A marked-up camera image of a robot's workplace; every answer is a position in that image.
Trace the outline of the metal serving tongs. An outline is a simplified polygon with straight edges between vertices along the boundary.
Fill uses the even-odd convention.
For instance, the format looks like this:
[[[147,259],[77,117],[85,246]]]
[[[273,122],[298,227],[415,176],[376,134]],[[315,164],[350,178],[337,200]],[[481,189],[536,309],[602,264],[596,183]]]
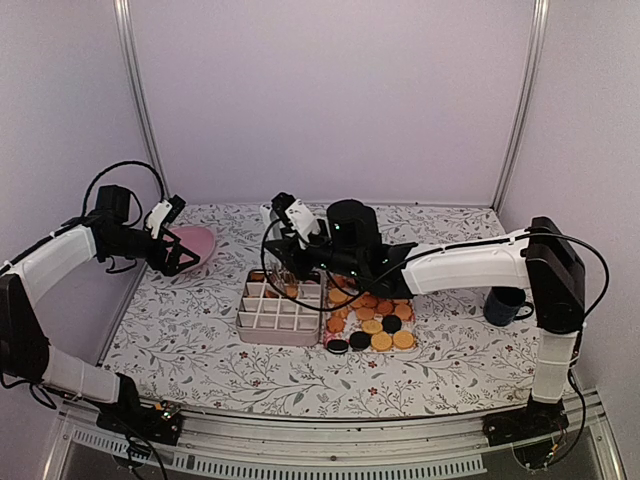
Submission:
[[[297,299],[299,287],[295,276],[266,249],[267,241],[280,240],[282,238],[279,230],[281,221],[270,204],[262,204],[259,210],[265,227],[263,239],[261,240],[261,264],[266,278],[276,286],[276,288],[269,287],[268,290],[273,293],[282,293],[282,297]]]

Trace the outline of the pink divided cookie tin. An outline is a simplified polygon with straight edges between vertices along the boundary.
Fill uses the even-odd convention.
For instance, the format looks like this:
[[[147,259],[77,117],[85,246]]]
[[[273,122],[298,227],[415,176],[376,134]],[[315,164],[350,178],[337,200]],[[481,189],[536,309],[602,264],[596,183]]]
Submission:
[[[261,272],[263,282],[252,282],[250,274]],[[320,340],[321,313],[309,309],[323,307],[325,287],[319,276],[311,281],[298,282],[299,305],[278,293],[268,290],[262,270],[250,270],[240,297],[236,315],[236,330],[244,343],[279,346],[311,347]]]

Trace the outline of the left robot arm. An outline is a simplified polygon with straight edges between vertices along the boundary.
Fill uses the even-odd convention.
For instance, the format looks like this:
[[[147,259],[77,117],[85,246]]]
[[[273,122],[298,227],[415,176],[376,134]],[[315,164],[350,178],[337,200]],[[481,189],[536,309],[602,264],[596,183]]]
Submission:
[[[66,352],[46,334],[39,316],[56,293],[70,294],[92,262],[142,262],[165,276],[198,264],[170,226],[185,201],[161,198],[140,225],[130,220],[133,193],[118,185],[99,188],[93,208],[64,223],[1,268],[1,375],[11,387],[27,384],[48,394],[94,405],[108,422],[128,434],[174,428],[177,417],[166,403],[143,404],[135,381]]]

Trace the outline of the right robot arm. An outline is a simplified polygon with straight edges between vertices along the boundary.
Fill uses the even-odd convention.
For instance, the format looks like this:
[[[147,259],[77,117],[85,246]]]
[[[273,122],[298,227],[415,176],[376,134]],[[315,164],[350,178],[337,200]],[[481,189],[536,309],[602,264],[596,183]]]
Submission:
[[[260,214],[260,253],[299,280],[323,270],[388,299],[475,287],[530,291],[541,338],[527,404],[503,417],[488,415],[484,425],[494,433],[518,427],[527,436],[567,425],[561,397],[586,317],[585,267],[552,220],[536,217],[507,235],[429,246],[383,243],[375,211],[354,199],[331,204],[318,218],[281,192]]]

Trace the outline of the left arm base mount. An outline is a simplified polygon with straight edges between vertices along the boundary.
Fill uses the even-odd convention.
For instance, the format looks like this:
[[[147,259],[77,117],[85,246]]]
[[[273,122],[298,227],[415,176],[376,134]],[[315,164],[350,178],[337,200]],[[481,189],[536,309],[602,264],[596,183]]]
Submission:
[[[95,402],[94,406],[99,410],[96,425],[101,429],[163,445],[178,444],[183,426],[183,417],[179,413],[142,405]]]

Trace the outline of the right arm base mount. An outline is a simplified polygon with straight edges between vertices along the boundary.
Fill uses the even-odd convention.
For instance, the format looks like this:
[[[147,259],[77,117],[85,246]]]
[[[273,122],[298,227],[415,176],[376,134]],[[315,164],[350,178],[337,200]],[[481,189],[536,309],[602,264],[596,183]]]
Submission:
[[[562,400],[548,404],[530,399],[524,407],[487,414],[482,418],[482,431],[490,446],[550,435],[568,426]]]

